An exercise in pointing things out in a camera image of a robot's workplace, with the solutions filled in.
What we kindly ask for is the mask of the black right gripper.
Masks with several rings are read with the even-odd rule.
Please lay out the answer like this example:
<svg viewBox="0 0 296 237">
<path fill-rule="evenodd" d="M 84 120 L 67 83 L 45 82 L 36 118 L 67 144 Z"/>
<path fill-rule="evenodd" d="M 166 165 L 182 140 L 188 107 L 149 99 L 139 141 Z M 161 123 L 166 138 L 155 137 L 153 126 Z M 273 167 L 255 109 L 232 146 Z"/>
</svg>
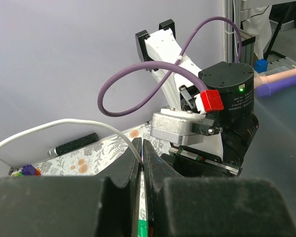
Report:
<svg viewBox="0 0 296 237">
<path fill-rule="evenodd" d="M 257 117 L 251 114 L 224 129 L 222 158 L 198 149 L 174 145 L 161 158 L 184 177 L 238 177 L 258 127 Z"/>
</svg>

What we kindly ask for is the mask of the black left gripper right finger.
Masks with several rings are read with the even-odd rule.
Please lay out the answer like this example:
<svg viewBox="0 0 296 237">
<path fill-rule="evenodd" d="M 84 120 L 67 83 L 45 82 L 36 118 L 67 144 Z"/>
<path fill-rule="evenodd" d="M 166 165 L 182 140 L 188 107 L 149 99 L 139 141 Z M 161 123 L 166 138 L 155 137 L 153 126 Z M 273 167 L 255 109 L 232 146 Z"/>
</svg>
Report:
<svg viewBox="0 0 296 237">
<path fill-rule="evenodd" d="M 183 177 L 143 142 L 150 237 L 296 237 L 287 205 L 262 179 Z"/>
</svg>

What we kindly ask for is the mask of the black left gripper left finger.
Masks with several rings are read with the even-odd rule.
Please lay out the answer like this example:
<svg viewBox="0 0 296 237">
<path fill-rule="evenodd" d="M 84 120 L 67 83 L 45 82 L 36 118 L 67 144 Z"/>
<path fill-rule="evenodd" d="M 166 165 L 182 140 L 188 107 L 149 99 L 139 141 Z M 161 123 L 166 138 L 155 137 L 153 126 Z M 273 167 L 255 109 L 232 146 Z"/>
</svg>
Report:
<svg viewBox="0 0 296 237">
<path fill-rule="evenodd" d="M 127 149 L 94 176 L 0 179 L 0 237 L 135 237 L 141 167 Z"/>
</svg>

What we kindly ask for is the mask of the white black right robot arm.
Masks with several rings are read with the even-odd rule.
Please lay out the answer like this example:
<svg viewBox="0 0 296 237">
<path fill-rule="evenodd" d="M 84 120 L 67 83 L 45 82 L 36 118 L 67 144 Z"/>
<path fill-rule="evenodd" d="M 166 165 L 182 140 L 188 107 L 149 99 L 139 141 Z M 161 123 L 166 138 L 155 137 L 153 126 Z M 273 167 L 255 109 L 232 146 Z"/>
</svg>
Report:
<svg viewBox="0 0 296 237">
<path fill-rule="evenodd" d="M 197 77 L 194 83 L 172 73 L 162 86 L 169 107 L 152 116 L 150 130 L 171 145 L 162 158 L 186 177 L 239 176 L 259 126 L 253 68 L 236 61 L 200 69 L 178 45 L 173 20 L 135 39 L 142 62 L 178 63 Z"/>
</svg>

